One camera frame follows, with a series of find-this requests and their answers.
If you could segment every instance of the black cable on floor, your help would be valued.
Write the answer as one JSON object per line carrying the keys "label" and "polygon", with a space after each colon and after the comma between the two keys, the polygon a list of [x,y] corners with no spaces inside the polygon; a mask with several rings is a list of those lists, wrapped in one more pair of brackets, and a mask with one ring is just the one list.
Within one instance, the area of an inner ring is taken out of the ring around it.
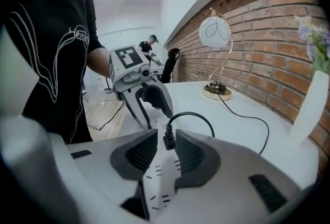
{"label": "black cable on floor", "polygon": [[105,127],[106,124],[108,124],[109,122],[111,122],[111,121],[115,118],[115,116],[117,115],[117,113],[118,113],[120,110],[123,109],[124,105],[125,105],[125,101],[124,101],[123,104],[120,106],[120,108],[116,111],[116,113],[114,113],[113,117],[112,117],[109,121],[107,121],[106,123],[104,123],[99,129],[96,128],[96,127],[94,127],[94,126],[92,126],[92,125],[89,125],[89,124],[87,124],[87,126],[90,127],[91,129],[94,129],[94,130],[100,131],[101,129],[103,129],[103,128]]}
{"label": "black cable on floor", "polygon": [[238,116],[238,117],[241,117],[241,118],[258,119],[258,120],[262,121],[262,122],[266,125],[268,132],[267,132],[267,137],[266,137],[266,140],[265,140],[265,144],[263,145],[262,150],[259,152],[259,154],[261,155],[262,152],[264,151],[266,145],[267,145],[268,138],[269,138],[269,127],[268,127],[268,124],[267,124],[263,119],[260,119],[260,118],[257,118],[257,117],[242,116],[242,115],[236,114],[236,113],[235,113],[234,111],[232,111],[232,110],[230,109],[230,107],[229,107],[229,106],[223,101],[223,99],[221,98],[221,96],[218,95],[218,97],[221,99],[222,103],[228,108],[228,110],[229,110],[231,113],[233,113],[234,115],[236,115],[236,116]]}
{"label": "black cable on floor", "polygon": [[172,121],[175,120],[175,119],[178,118],[178,117],[181,117],[181,116],[196,116],[196,117],[199,117],[199,118],[203,119],[203,120],[208,124],[208,126],[210,127],[211,132],[212,132],[212,137],[213,137],[213,138],[216,137],[215,134],[214,134],[215,131],[214,131],[214,129],[213,129],[211,123],[210,123],[205,117],[203,117],[202,115],[200,115],[200,114],[198,114],[198,113],[195,113],[195,112],[181,112],[181,113],[179,113],[179,114],[174,115],[174,116],[170,119],[170,121],[169,121],[169,123],[168,123],[168,126],[171,126]]}

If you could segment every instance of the black t-shirt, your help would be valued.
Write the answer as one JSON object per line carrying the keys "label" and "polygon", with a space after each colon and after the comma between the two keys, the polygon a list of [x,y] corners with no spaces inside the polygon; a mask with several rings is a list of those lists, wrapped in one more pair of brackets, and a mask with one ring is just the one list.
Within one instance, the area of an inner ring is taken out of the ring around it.
{"label": "black t-shirt", "polygon": [[81,83],[87,55],[102,47],[93,0],[15,0],[4,24],[14,44],[40,76],[23,115],[66,143],[91,141]]}
{"label": "black t-shirt", "polygon": [[146,41],[141,41],[139,44],[139,47],[142,48],[142,51],[145,53],[148,53],[149,51],[152,51],[151,46],[146,42]]}

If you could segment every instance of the gold lamp stand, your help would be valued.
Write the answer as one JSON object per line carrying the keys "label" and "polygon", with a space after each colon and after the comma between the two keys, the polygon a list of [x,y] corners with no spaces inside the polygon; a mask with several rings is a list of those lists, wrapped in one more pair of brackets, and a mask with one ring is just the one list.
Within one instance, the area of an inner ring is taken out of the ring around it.
{"label": "gold lamp stand", "polygon": [[[225,22],[228,23],[228,20],[222,14],[216,12],[213,8],[210,8],[210,10],[212,11],[211,16],[218,15]],[[208,85],[204,86],[203,90],[202,90],[202,93],[203,93],[204,96],[206,96],[208,98],[211,98],[211,99],[214,99],[214,100],[219,100],[220,101],[222,99],[223,101],[226,101],[226,100],[229,100],[232,96],[232,92],[226,86],[224,86],[223,84],[220,83],[220,77],[221,77],[223,68],[224,68],[225,64],[227,63],[227,61],[228,61],[228,59],[229,59],[229,57],[232,53],[232,50],[233,50],[232,31],[230,31],[230,39],[231,39],[231,41],[230,41],[231,45],[230,45],[230,50],[229,50],[229,53],[228,53],[228,56],[227,56],[226,60],[213,73],[211,73],[211,75],[208,78]],[[212,76],[215,73],[217,73],[220,68],[221,68],[221,71],[220,71],[220,74],[219,74],[219,77],[218,77],[218,81],[217,82],[211,82]]]}

